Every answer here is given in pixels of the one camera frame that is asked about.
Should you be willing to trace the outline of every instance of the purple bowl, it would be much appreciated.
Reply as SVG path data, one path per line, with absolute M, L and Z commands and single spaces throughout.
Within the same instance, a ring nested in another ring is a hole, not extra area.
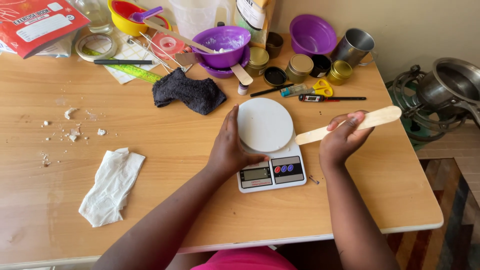
M 293 51 L 309 57 L 329 53 L 336 46 L 333 27 L 315 15 L 303 14 L 295 17 L 290 23 L 290 34 Z
M 238 62 L 242 67 L 245 67 L 248 64 L 248 61 L 250 60 L 250 48 L 248 46 L 243 47 L 243 55 L 241 60 Z M 199 63 L 205 70 L 207 71 L 208 74 L 212 75 L 215 78 L 220 78 L 220 79 L 227 79 L 233 76 L 233 71 L 228 67 L 228 68 L 223 68 L 223 69 L 214 69 L 209 66 L 207 66 L 205 63 Z
M 200 53 L 209 67 L 229 68 L 240 61 L 243 48 L 250 41 L 250 37 L 248 30 L 239 26 L 214 27 L 199 33 L 192 40 L 217 51 L 221 48 L 233 50 L 223 53 L 206 53 L 194 46 L 192 50 Z

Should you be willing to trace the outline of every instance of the glass of water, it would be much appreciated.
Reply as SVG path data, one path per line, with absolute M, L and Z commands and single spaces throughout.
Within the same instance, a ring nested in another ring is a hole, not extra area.
M 75 0 L 74 7 L 90 20 L 90 32 L 110 34 L 113 31 L 107 13 L 98 0 Z

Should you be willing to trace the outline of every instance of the person's hand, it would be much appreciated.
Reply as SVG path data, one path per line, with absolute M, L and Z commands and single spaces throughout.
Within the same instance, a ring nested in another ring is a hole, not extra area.
M 373 127 L 356 130 L 365 119 L 364 110 L 334 117 L 328 124 L 327 131 L 332 131 L 320 142 L 320 165 L 338 166 L 345 164 L 348 157 L 357 151 L 367 140 Z
M 238 113 L 239 106 L 235 104 L 223 121 L 207 163 L 207 167 L 214 173 L 225 177 L 231 177 L 248 165 L 268 160 L 267 155 L 250 154 L 241 146 L 237 123 Z

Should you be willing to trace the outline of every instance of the masking tape roll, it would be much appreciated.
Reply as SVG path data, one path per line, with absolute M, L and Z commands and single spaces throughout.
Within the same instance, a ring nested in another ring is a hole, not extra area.
M 99 40 L 99 39 L 108 40 L 112 44 L 110 46 L 110 49 L 106 53 L 103 53 L 100 55 L 88 55 L 82 52 L 82 48 L 85 46 L 85 44 L 87 44 L 90 41 Z M 75 50 L 77 51 L 78 55 L 82 57 L 84 60 L 89 62 L 93 62 L 94 60 L 99 60 L 99 59 L 109 59 L 117 53 L 117 48 L 118 46 L 113 40 L 113 38 L 106 34 L 89 34 L 81 37 L 75 44 Z

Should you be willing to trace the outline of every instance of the plastic jug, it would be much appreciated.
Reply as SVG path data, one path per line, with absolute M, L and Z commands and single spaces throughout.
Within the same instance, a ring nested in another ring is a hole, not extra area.
M 192 39 L 198 33 L 215 26 L 218 7 L 227 11 L 225 25 L 230 25 L 228 0 L 168 0 L 173 6 L 180 35 Z

